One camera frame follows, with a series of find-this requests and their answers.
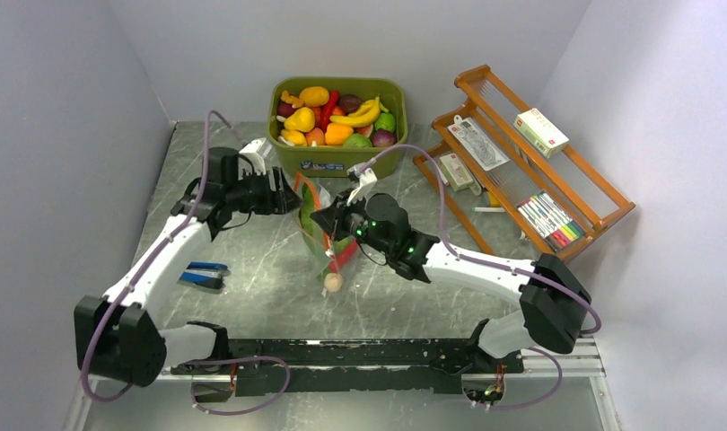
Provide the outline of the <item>green leafy vegetable toy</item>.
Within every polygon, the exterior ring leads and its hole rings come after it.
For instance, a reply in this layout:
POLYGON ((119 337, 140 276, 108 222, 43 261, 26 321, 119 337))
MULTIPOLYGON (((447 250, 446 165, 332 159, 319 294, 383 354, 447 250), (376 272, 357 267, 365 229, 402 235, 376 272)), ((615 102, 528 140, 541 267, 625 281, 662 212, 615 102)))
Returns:
POLYGON ((303 239, 312 253, 317 255, 321 261, 329 257, 328 236, 311 220, 311 213, 332 202, 329 192, 313 182, 301 180, 297 184, 297 193, 302 198, 302 205, 298 212, 298 220, 303 232, 303 239))

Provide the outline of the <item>clear zip top bag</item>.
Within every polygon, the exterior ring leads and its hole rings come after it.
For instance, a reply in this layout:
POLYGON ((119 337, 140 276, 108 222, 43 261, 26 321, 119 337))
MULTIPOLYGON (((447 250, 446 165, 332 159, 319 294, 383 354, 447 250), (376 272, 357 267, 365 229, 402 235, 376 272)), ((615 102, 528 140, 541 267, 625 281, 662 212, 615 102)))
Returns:
POLYGON ((293 179, 293 191, 302 199, 295 218, 312 258, 311 275, 320 282, 323 297, 335 294, 342 289, 351 271, 359 251, 357 243, 352 237, 336 239, 330 236, 311 219, 313 212, 332 203, 330 193, 317 181, 298 172, 293 179))

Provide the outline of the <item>red chili pepper toy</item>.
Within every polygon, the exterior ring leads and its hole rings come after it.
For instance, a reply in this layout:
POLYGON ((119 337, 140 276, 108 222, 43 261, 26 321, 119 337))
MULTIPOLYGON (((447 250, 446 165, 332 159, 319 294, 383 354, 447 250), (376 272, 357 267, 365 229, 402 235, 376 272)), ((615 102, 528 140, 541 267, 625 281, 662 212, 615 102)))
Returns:
POLYGON ((328 269, 331 272, 338 272, 347 265, 358 252, 358 245, 354 238, 348 237, 333 242, 333 255, 330 257, 328 269))

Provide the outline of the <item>white garlic toy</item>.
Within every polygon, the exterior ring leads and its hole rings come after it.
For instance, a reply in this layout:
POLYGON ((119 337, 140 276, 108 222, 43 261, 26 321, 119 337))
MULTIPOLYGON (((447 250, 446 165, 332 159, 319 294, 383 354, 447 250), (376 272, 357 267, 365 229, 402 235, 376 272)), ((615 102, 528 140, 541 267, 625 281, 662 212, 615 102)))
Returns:
POLYGON ((344 277, 336 272, 329 272, 323 279, 323 288, 328 293, 339 292, 344 284, 344 277))

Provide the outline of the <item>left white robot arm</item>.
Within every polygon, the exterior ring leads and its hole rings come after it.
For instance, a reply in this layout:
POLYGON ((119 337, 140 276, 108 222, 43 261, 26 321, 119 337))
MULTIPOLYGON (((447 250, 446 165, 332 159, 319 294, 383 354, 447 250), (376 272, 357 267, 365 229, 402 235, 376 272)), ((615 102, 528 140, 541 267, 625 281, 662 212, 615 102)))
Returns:
POLYGON ((145 387, 168 367, 198 363, 211 374, 226 369, 232 359, 226 329, 202 321, 159 329, 163 296, 201 250, 231 229, 234 214, 283 216, 301 204, 280 167, 268 168, 244 150, 212 148, 205 174, 188 184, 138 262, 103 295, 87 295, 75 306, 82 378, 145 387))

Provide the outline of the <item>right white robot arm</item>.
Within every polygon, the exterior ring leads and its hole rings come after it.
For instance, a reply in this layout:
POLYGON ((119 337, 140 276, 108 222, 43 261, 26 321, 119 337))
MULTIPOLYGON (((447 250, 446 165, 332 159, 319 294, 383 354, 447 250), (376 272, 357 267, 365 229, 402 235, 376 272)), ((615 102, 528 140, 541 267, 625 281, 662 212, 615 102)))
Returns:
POLYGON ((473 288, 514 305, 515 312, 482 324, 469 345, 469 364, 479 372, 531 347, 570 354, 583 335, 591 296, 556 255, 506 259, 456 247, 413 228, 407 211, 385 193, 355 203, 340 194, 311 220, 334 239, 352 237, 380 252, 400 277, 473 288))

